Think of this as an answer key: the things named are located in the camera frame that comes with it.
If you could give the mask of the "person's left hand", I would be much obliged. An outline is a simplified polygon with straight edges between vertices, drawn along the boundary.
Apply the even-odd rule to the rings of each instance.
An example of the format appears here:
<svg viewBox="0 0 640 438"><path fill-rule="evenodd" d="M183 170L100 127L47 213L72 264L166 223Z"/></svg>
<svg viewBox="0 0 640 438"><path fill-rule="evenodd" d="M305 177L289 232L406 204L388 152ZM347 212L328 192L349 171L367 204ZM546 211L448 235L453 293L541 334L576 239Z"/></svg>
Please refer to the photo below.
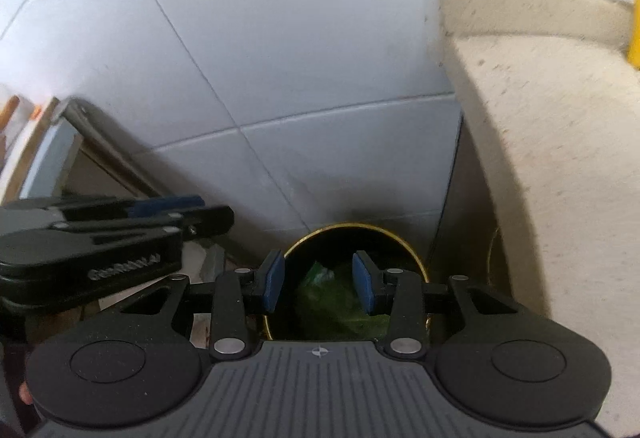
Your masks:
<svg viewBox="0 0 640 438"><path fill-rule="evenodd" d="M20 396L22 403L25 403L26 406L31 406L34 403L32 394L30 393L28 386L25 382L23 382L20 385L20 388L18 388L18 395Z"/></svg>

